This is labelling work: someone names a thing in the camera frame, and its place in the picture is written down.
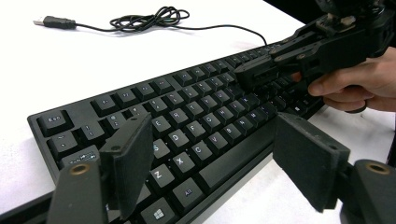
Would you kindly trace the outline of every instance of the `keyboard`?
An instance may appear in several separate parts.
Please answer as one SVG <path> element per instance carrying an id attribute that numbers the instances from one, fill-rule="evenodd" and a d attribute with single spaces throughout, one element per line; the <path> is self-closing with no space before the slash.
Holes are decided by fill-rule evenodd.
<path id="1" fill-rule="evenodd" d="M 98 150 L 127 119 L 152 116 L 154 161 L 130 223 L 188 223 L 272 152 L 277 112 L 308 119 L 322 106 L 303 82 L 274 77 L 244 91 L 233 70 L 277 44 L 29 116 L 54 181 Z M 116 217 L 110 221 L 119 221 Z"/>

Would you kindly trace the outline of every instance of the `human hand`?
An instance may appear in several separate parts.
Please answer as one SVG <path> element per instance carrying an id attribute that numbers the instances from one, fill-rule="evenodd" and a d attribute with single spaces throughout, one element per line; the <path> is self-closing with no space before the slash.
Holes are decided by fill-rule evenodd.
<path id="1" fill-rule="evenodd" d="M 353 111 L 366 101 L 372 109 L 396 112 L 396 49 L 389 47 L 381 57 L 319 77 L 308 92 L 339 110 Z"/>

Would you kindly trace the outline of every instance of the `white table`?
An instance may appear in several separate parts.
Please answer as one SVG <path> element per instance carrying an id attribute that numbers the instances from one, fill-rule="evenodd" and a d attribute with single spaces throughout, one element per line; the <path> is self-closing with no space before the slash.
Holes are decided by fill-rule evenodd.
<path id="1" fill-rule="evenodd" d="M 63 31 L 35 26 L 57 16 L 109 28 L 123 15 L 149 15 L 162 6 L 187 9 L 181 25 L 235 24 L 283 39 L 300 22 L 260 0 L 244 1 L 2 1 L 0 3 L 0 214 L 54 190 L 26 118 L 151 77 L 262 46 L 255 35 L 233 28 L 207 31 L 154 29 L 141 35 Z M 310 121 L 352 149 L 350 161 L 385 161 L 394 114 L 366 110 L 348 115 L 323 108 Z M 205 223 L 339 223 L 336 210 L 314 211 L 274 161 L 258 166 L 228 193 Z M 202 216 L 197 222 L 207 217 Z"/>

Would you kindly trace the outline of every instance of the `usb plug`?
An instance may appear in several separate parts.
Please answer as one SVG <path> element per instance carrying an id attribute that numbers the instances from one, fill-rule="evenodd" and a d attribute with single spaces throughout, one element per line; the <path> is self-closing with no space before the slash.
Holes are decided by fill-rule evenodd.
<path id="1" fill-rule="evenodd" d="M 35 25 L 42 25 L 49 28 L 58 28 L 64 30 L 76 29 L 76 22 L 69 19 L 56 18 L 51 16 L 46 16 L 33 21 Z"/>

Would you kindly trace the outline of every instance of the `space bar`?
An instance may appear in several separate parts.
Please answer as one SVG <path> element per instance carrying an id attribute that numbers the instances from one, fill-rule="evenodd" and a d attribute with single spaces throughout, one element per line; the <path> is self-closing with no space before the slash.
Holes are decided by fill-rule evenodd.
<path id="1" fill-rule="evenodd" d="M 195 180 L 209 194 L 268 147 L 274 139 L 276 119 L 271 119 L 247 139 L 202 169 Z"/>

